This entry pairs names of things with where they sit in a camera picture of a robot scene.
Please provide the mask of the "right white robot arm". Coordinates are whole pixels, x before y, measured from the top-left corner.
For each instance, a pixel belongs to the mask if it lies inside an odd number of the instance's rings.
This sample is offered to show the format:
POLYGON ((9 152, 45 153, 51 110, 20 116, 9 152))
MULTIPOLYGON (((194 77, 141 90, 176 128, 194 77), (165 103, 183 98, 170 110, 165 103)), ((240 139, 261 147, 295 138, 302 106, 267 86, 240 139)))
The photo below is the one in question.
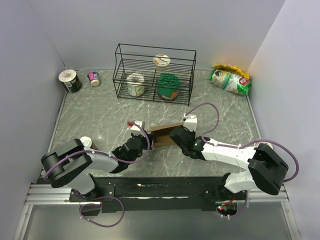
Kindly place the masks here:
POLYGON ((240 148, 209 137, 195 137, 194 131, 183 126, 174 128, 169 137, 187 157, 226 163, 243 169, 238 173, 224 175, 218 193, 226 200, 238 192, 252 189, 278 195, 289 169, 285 161, 265 143, 240 148))

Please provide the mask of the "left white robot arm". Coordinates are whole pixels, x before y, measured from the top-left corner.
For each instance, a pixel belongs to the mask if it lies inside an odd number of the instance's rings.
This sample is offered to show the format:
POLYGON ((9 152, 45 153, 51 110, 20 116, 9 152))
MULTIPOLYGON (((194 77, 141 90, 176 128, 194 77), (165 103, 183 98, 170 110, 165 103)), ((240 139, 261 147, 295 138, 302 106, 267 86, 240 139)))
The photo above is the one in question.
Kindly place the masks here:
POLYGON ((45 170, 45 180, 52 188, 68 186, 83 199, 94 201, 101 193, 92 174, 86 169, 102 170, 117 174, 128 168, 142 156, 144 150, 152 149, 153 137, 150 134, 134 135, 111 153, 85 147, 79 138, 75 138, 41 158, 45 170))

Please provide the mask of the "brown cardboard box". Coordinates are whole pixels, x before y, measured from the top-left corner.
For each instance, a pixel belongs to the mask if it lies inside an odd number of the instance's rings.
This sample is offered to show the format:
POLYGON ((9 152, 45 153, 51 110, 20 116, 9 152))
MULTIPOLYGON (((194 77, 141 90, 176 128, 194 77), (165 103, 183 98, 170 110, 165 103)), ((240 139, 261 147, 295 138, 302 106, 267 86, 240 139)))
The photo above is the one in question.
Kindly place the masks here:
POLYGON ((183 123, 171 123, 165 125, 152 126, 150 129, 150 134, 153 138, 153 146, 157 148, 175 145, 175 142, 169 136, 170 132, 173 129, 182 126, 183 123))

